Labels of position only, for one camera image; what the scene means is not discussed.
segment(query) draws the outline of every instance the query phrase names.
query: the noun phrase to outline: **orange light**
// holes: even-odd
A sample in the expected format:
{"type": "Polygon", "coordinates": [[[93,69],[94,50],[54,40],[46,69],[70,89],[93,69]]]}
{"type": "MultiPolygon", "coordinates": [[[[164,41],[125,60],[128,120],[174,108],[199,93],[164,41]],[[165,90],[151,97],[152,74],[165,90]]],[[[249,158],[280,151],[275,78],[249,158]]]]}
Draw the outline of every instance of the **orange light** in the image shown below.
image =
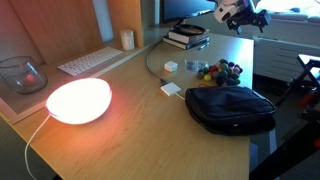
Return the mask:
{"type": "Polygon", "coordinates": [[[109,107],[112,92],[109,84],[97,78],[67,83],[47,99],[50,115],[68,124],[83,124],[100,117],[109,107]]]}

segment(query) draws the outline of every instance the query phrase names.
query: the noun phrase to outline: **black device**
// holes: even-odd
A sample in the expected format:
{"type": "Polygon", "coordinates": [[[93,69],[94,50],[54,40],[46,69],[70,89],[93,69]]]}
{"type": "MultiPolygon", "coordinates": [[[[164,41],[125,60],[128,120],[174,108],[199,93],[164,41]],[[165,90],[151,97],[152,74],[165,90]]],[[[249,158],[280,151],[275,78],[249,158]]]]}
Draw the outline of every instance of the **black device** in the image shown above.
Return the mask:
{"type": "Polygon", "coordinates": [[[161,22],[169,23],[213,13],[215,3],[207,0],[161,0],[161,22]]]}

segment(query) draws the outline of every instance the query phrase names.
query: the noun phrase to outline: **book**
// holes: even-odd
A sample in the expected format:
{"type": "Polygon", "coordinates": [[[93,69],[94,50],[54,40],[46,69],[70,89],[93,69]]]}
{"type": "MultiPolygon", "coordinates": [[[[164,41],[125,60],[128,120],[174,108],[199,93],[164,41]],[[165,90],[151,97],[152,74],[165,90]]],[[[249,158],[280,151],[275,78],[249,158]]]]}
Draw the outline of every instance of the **book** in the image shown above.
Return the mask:
{"type": "Polygon", "coordinates": [[[166,43],[169,43],[169,44],[174,45],[176,47],[179,47],[181,49],[188,50],[190,48],[193,48],[193,47],[208,43],[210,41],[210,37],[208,36],[208,37],[199,39],[198,41],[195,41],[195,42],[189,43],[189,44],[182,43],[182,42],[179,42],[177,40],[171,39],[168,36],[163,36],[162,40],[164,42],[166,42],[166,43]]]}
{"type": "Polygon", "coordinates": [[[180,41],[180,42],[189,44],[189,43],[193,43],[195,41],[198,41],[200,39],[203,39],[205,37],[208,37],[209,32],[210,32],[210,30],[207,30],[203,34],[199,34],[199,35],[184,35],[184,34],[180,34],[176,31],[172,30],[172,31],[169,31],[168,37],[170,39],[174,39],[176,41],[180,41]]]}

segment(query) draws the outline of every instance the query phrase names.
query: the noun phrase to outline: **desk surface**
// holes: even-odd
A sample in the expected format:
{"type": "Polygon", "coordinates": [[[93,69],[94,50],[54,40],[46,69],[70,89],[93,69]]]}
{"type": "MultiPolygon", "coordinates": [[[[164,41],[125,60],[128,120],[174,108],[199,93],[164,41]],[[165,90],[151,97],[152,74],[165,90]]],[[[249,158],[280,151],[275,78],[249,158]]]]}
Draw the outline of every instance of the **desk surface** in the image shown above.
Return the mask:
{"type": "MultiPolygon", "coordinates": [[[[159,80],[146,69],[145,56],[143,52],[100,76],[113,91],[100,118],[68,125],[51,117],[32,148],[63,179],[248,179],[249,137],[214,135],[198,125],[182,99],[160,90],[159,80]]],[[[174,60],[180,65],[186,58],[235,61],[244,67],[242,85],[251,87],[251,40],[212,35],[201,51],[161,43],[150,54],[150,66],[182,87],[182,95],[201,80],[181,66],[168,73],[163,64],[174,60]]],[[[41,109],[12,127],[28,140],[47,115],[41,109]]]]}

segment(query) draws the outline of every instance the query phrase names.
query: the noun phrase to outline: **floor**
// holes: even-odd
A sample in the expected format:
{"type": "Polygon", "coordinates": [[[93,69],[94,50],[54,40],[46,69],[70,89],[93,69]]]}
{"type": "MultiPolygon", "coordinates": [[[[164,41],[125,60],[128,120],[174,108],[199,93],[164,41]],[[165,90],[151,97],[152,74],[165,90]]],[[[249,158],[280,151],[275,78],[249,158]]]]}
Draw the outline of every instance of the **floor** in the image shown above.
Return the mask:
{"type": "MultiPolygon", "coordinates": [[[[273,103],[280,99],[280,95],[287,88],[283,82],[274,81],[260,76],[254,76],[254,89],[273,103]]],[[[296,113],[301,111],[296,107],[298,101],[307,92],[297,89],[277,109],[274,118],[277,121],[275,128],[276,144],[281,145],[282,137],[295,127],[301,119],[296,113]]],[[[270,153],[269,134],[251,137],[253,148],[257,150],[256,163],[262,162],[270,153]]],[[[1,180],[28,180],[32,179],[24,161],[25,142],[0,119],[0,179],[1,180]]],[[[30,169],[37,179],[52,180],[55,172],[32,149],[28,150],[30,169]]],[[[281,180],[318,180],[320,179],[320,151],[310,156],[294,168],[284,173],[281,180]]]]}

